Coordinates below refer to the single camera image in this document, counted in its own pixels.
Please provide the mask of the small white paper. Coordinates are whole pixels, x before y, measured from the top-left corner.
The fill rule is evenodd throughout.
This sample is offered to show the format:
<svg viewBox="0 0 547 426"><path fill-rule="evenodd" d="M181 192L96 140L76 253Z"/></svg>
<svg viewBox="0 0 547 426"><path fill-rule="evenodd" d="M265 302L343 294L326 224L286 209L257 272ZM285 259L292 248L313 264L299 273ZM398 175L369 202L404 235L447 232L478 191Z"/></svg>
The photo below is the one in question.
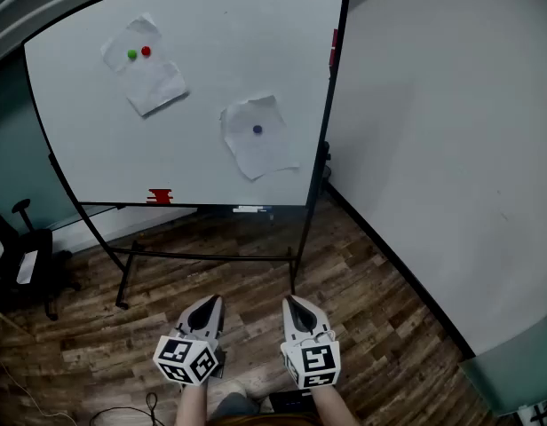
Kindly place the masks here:
<svg viewBox="0 0 547 426"><path fill-rule="evenodd" d="M299 167L275 96L228 106L220 114L220 124L222 137L247 179L255 181L275 171ZM262 127L261 134L253 133L255 125Z"/></svg>

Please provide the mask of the person's light shoe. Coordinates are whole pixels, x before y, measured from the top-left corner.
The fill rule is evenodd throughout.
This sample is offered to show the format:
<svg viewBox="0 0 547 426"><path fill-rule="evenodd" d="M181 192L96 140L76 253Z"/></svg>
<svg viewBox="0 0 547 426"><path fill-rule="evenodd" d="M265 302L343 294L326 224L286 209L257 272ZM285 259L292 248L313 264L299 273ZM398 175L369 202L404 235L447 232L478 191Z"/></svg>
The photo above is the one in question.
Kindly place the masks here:
<svg viewBox="0 0 547 426"><path fill-rule="evenodd" d="M240 395L243 398L248 397L244 385L233 379L211 386L209 388L208 401L211 403L219 403L229 395Z"/></svg>

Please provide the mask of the person's dark red shirt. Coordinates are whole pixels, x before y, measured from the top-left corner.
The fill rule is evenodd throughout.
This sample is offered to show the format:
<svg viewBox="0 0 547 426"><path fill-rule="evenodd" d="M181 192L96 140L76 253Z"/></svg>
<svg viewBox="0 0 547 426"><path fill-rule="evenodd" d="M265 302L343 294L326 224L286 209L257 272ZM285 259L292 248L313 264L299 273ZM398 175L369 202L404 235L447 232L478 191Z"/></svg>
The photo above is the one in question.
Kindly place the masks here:
<svg viewBox="0 0 547 426"><path fill-rule="evenodd" d="M206 426L324 426L316 414L227 415L212 419Z"/></svg>

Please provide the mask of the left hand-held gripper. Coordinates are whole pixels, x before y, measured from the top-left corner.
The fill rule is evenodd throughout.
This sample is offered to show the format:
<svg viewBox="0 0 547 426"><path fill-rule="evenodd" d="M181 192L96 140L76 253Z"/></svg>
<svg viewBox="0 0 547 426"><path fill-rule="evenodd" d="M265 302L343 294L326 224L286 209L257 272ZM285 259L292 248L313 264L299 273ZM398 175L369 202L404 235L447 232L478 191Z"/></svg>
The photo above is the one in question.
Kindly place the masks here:
<svg viewBox="0 0 547 426"><path fill-rule="evenodd" d="M178 324L162 335L153 362L167 381L201 386L210 377L221 378L226 353L218 339L224 326L221 296L206 296L181 312Z"/></svg>

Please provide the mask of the white whiteboard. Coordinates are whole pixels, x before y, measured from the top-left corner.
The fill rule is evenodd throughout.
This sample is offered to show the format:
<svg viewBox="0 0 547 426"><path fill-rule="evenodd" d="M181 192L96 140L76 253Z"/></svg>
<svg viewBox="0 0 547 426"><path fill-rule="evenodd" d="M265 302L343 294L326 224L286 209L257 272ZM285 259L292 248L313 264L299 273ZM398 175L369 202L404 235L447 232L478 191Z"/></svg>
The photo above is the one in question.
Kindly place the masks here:
<svg viewBox="0 0 547 426"><path fill-rule="evenodd" d="M89 205L313 212L350 0L90 0L22 44L50 162ZM140 116L100 49L148 12L187 93ZM247 179L221 133L228 106L273 95L297 169Z"/></svg>

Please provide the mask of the black office chair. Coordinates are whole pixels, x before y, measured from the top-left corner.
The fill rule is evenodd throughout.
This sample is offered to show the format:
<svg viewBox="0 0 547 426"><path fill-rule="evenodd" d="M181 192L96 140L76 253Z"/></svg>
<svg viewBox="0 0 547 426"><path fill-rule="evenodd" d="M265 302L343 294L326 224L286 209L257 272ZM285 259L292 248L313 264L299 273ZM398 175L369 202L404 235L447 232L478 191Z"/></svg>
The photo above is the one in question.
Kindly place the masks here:
<svg viewBox="0 0 547 426"><path fill-rule="evenodd" d="M72 279L67 270L67 262L72 253L67 250L53 250L52 230L36 229L28 218L29 199L17 202L13 213L20 214L28 231L19 233L0 213L0 286L7 293L24 294L42 300L44 313L51 321L58 319L56 299L63 289L76 292L81 284ZM35 270L29 284L16 282L21 258L25 253L38 251Z"/></svg>

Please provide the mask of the black waist box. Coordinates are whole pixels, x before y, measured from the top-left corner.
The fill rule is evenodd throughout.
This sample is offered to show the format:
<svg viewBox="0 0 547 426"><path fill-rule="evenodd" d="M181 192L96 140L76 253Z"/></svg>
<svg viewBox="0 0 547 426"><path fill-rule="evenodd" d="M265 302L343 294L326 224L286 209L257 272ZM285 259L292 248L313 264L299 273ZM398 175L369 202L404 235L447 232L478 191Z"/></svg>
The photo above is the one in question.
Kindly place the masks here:
<svg viewBox="0 0 547 426"><path fill-rule="evenodd" d="M276 414L318 414L309 390L275 392L268 398Z"/></svg>

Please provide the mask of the person's left forearm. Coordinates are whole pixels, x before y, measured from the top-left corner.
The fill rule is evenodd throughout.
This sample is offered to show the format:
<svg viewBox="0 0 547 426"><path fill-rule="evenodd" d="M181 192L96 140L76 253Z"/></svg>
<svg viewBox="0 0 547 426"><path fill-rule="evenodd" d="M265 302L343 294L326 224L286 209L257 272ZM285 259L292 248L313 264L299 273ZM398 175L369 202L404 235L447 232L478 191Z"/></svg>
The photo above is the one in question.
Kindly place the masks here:
<svg viewBox="0 0 547 426"><path fill-rule="evenodd" d="M206 426L208 384L186 385L180 395L174 426Z"/></svg>

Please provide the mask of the black eraser with white label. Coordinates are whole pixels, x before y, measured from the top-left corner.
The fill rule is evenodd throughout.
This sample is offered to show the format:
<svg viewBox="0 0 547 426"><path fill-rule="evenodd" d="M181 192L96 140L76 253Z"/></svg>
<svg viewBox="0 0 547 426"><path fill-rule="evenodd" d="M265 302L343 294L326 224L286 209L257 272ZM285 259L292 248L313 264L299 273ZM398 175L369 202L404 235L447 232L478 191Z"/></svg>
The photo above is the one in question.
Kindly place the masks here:
<svg viewBox="0 0 547 426"><path fill-rule="evenodd" d="M270 221L274 219L273 208L271 206L240 205L232 208L234 214L263 214Z"/></svg>

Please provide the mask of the black baseboard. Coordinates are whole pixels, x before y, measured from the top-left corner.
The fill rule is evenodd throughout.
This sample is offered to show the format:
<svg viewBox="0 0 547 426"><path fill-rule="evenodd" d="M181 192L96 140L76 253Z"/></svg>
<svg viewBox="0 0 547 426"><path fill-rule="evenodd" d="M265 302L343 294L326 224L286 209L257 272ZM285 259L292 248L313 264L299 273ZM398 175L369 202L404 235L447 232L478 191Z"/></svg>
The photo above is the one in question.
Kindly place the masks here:
<svg viewBox="0 0 547 426"><path fill-rule="evenodd" d="M341 207L346 214L367 234L382 254L392 263L394 268L399 272L403 279L414 289L419 298L428 307L433 316L443 326L448 336L453 340L456 347L462 353L464 359L475 357L475 352L472 347L466 342L463 335L456 328L449 316L442 310L436 300L418 280L414 273L406 266L406 264L397 256L392 248L384 241L384 239L375 231L375 229L363 218L363 216L344 198L344 196L328 181L324 182L325 190L328 192L334 202Z"/></svg>

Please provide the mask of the person's leg in jeans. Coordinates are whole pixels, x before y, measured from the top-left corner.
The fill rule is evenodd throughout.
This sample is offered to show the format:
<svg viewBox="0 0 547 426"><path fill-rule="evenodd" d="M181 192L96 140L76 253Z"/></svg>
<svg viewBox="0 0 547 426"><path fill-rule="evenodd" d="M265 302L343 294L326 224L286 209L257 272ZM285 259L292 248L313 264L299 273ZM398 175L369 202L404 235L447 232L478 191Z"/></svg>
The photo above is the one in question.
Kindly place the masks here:
<svg viewBox="0 0 547 426"><path fill-rule="evenodd" d="M260 405L256 401L240 392L231 392L219 402L210 419L214 421L229 416L256 415L259 412Z"/></svg>

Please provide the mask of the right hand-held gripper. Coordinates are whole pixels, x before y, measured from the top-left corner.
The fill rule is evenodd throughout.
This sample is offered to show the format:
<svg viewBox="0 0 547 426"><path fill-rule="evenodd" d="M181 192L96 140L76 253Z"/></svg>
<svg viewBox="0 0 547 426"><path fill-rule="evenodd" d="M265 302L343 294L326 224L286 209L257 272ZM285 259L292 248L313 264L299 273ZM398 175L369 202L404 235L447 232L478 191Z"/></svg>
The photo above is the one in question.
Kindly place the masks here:
<svg viewBox="0 0 547 426"><path fill-rule="evenodd" d="M303 297L289 295L282 302L283 332L293 338L297 332L321 332L297 343L283 343L284 366L300 390L335 385L341 372L340 346L329 330L327 314Z"/></svg>

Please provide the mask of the frosted glass panel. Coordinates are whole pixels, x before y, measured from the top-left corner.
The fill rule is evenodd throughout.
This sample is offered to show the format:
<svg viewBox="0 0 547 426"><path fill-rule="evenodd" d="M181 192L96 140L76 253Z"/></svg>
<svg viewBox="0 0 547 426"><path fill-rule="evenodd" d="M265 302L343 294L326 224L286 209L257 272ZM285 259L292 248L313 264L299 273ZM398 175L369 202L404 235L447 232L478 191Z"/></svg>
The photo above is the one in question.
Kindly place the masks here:
<svg viewBox="0 0 547 426"><path fill-rule="evenodd" d="M496 416L547 401L547 316L460 368Z"/></svg>

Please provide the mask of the long white paper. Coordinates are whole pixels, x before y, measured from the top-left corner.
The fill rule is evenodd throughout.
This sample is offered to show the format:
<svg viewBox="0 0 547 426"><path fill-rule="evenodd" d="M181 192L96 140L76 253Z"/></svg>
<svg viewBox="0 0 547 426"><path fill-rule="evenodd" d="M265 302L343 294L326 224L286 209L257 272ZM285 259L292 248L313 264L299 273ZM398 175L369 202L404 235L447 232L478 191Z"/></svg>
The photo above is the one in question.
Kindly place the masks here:
<svg viewBox="0 0 547 426"><path fill-rule="evenodd" d="M144 46L151 49L149 57L141 53ZM128 50L135 50L137 58L129 59ZM100 52L122 86L125 97L140 116L150 114L187 93L185 79L177 64L170 59L163 35L148 12L139 15L108 39Z"/></svg>

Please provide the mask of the person's right forearm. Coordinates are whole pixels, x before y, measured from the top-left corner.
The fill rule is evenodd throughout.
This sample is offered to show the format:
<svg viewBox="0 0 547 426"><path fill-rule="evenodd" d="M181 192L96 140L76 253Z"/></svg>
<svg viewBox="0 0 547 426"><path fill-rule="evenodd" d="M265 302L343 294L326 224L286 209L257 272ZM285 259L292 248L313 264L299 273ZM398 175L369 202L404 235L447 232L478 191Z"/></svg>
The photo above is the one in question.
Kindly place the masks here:
<svg viewBox="0 0 547 426"><path fill-rule="evenodd" d="M310 392L323 426L360 426L333 385L311 388Z"/></svg>

